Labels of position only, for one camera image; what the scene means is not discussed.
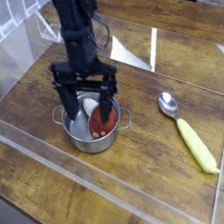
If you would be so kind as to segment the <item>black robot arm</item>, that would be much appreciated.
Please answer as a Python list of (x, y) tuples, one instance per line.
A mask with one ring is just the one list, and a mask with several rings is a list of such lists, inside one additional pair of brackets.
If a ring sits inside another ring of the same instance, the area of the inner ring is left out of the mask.
[(112, 110), (112, 98), (117, 92), (117, 68), (101, 62), (94, 35), (92, 20), (107, 27), (95, 14), (97, 0), (52, 0), (61, 20), (61, 37), (67, 48), (67, 62), (50, 65), (54, 75), (54, 88), (61, 98), (65, 111), (72, 120), (76, 119), (79, 104), (77, 91), (97, 92), (103, 122), (108, 122)]

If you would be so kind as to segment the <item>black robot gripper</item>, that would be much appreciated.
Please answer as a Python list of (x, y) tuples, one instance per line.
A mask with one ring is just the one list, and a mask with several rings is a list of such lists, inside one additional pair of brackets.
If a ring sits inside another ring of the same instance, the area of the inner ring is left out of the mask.
[(67, 49), (67, 60), (50, 65), (53, 84), (68, 117), (75, 120), (79, 104), (77, 91), (98, 92), (103, 122), (108, 122), (112, 110), (112, 94), (117, 92), (117, 68), (99, 60), (93, 27), (79, 30), (61, 28)]

